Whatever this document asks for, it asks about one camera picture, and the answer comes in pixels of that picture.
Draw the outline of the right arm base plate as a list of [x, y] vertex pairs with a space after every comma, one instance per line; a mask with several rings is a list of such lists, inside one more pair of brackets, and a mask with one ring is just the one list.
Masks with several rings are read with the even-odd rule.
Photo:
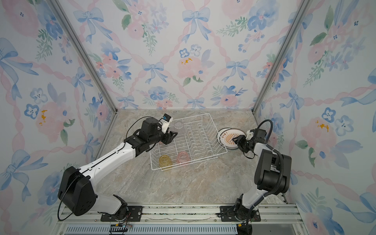
[[[247, 213], [247, 209], [236, 211], [235, 206], [220, 206], [220, 212], [217, 214], [217, 217], [219, 217], [222, 222], [244, 223]], [[260, 213], [258, 210], [251, 212], [250, 222], [261, 222]]]

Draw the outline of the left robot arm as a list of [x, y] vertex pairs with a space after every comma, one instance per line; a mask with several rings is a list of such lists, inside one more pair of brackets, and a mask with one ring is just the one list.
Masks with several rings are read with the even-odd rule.
[[170, 144], [178, 134], [169, 129], [173, 118], [168, 114], [161, 119], [149, 116], [141, 119], [142, 127], [115, 149], [89, 164], [79, 168], [71, 166], [64, 171], [58, 198], [72, 214], [81, 216], [96, 211], [116, 221], [127, 219], [128, 205], [121, 197], [95, 193], [94, 187], [122, 164], [149, 152], [158, 143]]

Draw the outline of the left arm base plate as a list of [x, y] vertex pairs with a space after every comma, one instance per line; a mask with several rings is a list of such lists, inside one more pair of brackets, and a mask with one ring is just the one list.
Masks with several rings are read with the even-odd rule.
[[103, 213], [101, 222], [140, 222], [143, 213], [142, 206], [121, 207], [115, 214]]

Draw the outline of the pink glass cup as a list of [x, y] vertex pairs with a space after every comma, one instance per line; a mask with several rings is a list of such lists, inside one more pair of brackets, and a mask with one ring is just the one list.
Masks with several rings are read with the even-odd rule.
[[187, 152], [181, 151], [178, 153], [178, 156], [176, 159], [177, 164], [187, 165], [190, 161], [191, 161], [191, 157]]

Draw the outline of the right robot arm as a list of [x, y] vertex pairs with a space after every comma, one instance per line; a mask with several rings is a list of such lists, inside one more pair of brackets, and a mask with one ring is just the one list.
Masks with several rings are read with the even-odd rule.
[[233, 138], [243, 154], [252, 152], [259, 157], [254, 176], [255, 186], [242, 194], [235, 203], [234, 214], [238, 220], [250, 219], [252, 212], [266, 197], [288, 191], [292, 158], [268, 143], [271, 133], [271, 130], [266, 132], [256, 128], [246, 135]]

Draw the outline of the clear drinking glass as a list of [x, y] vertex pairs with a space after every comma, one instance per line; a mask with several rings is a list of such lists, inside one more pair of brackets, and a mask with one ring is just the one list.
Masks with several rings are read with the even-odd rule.
[[184, 129], [184, 124], [180, 121], [176, 122], [174, 124], [174, 128], [177, 130], [177, 131], [182, 131]]

